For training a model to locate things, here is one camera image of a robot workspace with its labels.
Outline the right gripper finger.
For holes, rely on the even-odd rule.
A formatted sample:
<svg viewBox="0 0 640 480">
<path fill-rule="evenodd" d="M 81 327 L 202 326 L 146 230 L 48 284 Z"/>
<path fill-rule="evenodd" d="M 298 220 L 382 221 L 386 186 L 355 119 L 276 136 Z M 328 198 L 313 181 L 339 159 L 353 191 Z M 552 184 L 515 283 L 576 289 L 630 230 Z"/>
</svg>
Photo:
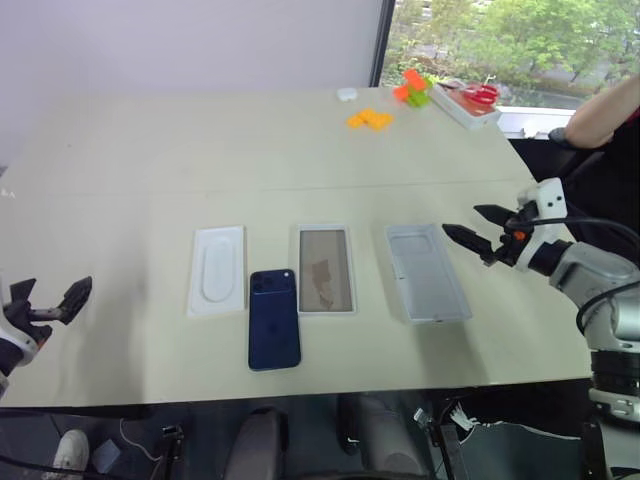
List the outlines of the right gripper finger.
<svg viewBox="0 0 640 480">
<path fill-rule="evenodd" d="M 513 225 L 511 220 L 515 212 L 494 204 L 475 205 L 474 210 L 488 222 L 502 227 L 505 232 L 511 232 Z"/>
<path fill-rule="evenodd" d="M 456 244 L 477 254 L 484 264 L 494 264 L 495 253 L 491 242 L 475 231 L 457 224 L 443 224 L 444 233 Z"/>
</svg>

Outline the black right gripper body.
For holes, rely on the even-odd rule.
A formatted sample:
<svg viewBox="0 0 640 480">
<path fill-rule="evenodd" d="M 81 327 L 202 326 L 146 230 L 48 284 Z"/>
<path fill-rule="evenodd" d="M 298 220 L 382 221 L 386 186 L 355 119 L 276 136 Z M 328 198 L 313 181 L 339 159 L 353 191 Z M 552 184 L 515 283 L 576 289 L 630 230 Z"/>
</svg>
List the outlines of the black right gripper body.
<svg viewBox="0 0 640 480">
<path fill-rule="evenodd" d="M 511 220 L 513 230 L 511 232 L 503 230 L 499 237 L 500 246 L 494 251 L 495 262 L 501 262 L 509 267 L 516 265 L 532 234 L 531 226 L 517 227 L 517 224 L 523 222 L 527 222 L 527 219 L 520 212 L 515 212 L 515 216 Z"/>
</svg>

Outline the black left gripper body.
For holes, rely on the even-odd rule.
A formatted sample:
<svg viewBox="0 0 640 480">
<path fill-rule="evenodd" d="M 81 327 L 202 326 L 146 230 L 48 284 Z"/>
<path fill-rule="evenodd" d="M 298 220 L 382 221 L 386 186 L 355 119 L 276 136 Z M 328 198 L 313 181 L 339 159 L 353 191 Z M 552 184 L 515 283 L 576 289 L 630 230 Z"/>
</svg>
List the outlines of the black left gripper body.
<svg viewBox="0 0 640 480">
<path fill-rule="evenodd" d="M 2 347 L 20 349 L 27 340 L 41 349 L 53 333 L 48 322 L 56 321 L 57 307 L 33 309 L 31 303 L 7 303 L 2 306 Z"/>
</svg>

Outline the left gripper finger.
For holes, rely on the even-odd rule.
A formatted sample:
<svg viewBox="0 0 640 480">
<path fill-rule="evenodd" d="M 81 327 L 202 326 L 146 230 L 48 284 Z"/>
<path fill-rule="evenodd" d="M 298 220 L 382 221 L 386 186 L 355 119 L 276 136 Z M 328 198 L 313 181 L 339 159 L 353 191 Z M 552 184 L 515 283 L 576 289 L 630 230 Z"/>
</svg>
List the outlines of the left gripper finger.
<svg viewBox="0 0 640 480">
<path fill-rule="evenodd" d="M 56 319 L 65 325 L 71 323 L 88 301 L 92 286 L 91 276 L 74 282 L 65 292 L 63 300 L 56 309 Z"/>
<path fill-rule="evenodd" d="M 36 279 L 31 278 L 27 280 L 22 280 L 10 285 L 10 300 L 12 304 L 15 303 L 26 303 L 29 304 L 29 297 L 31 292 L 35 286 Z"/>
</svg>

